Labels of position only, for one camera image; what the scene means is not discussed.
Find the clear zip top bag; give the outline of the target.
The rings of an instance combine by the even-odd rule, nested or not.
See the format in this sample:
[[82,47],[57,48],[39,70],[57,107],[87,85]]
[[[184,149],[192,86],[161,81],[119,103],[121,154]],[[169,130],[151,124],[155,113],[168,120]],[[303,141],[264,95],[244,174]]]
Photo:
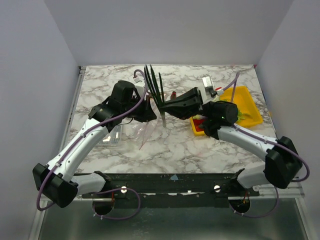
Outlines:
[[149,100],[151,110],[155,114],[155,119],[146,123],[139,122],[134,127],[132,127],[133,134],[131,136],[131,139],[136,143],[139,151],[142,149],[142,147],[145,145],[148,139],[152,136],[154,130],[156,129],[159,123],[161,116],[153,98],[148,95],[147,99]]

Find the green scallion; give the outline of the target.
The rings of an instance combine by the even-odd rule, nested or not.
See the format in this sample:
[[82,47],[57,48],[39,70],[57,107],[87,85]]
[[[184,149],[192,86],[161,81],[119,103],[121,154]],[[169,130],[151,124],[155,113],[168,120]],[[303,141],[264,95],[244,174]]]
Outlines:
[[148,89],[160,113],[162,126],[166,128],[167,127],[166,116],[165,116],[165,112],[163,111],[163,107],[165,106],[165,95],[164,95],[162,76],[160,73],[158,73],[158,79],[157,79],[152,65],[150,65],[149,67],[147,65],[144,66],[144,75],[146,77]]

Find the green celery stalk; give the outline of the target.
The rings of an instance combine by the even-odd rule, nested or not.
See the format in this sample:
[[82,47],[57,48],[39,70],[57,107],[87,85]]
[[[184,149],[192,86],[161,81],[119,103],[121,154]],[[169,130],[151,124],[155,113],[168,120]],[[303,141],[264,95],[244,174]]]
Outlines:
[[[243,113],[243,112],[241,112],[240,109],[238,108],[238,120],[244,120],[245,117],[248,117],[248,116],[249,116],[248,113]],[[200,114],[197,114],[197,115],[195,115],[195,116],[192,116],[191,118],[192,118],[192,119],[205,119],[205,120],[207,120],[206,117],[204,117],[204,116],[202,116],[202,115],[200,115]]]

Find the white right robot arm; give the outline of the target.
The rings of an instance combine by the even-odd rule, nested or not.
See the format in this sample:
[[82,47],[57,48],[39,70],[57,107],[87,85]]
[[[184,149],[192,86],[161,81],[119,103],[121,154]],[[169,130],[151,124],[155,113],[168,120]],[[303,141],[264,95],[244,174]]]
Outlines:
[[263,164],[238,170],[229,182],[230,191],[241,196],[253,186],[271,184],[285,189],[303,166],[303,161],[288,137],[267,137],[236,124],[238,107],[228,101],[203,102],[195,87],[175,99],[164,101],[158,108],[181,120],[195,115],[205,117],[202,129],[205,135],[232,143],[263,161]]

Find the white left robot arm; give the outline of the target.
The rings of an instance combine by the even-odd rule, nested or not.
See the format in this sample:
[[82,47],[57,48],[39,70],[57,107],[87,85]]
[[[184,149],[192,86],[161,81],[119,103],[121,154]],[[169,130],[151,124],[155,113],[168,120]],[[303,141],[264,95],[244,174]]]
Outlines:
[[103,102],[95,105],[76,136],[45,165],[32,170],[38,194],[45,195],[60,208],[68,206],[76,196],[96,193],[104,198],[110,194],[108,177],[100,172],[75,176],[81,162],[122,120],[131,117],[139,122],[156,119],[146,99],[148,84],[118,81]]

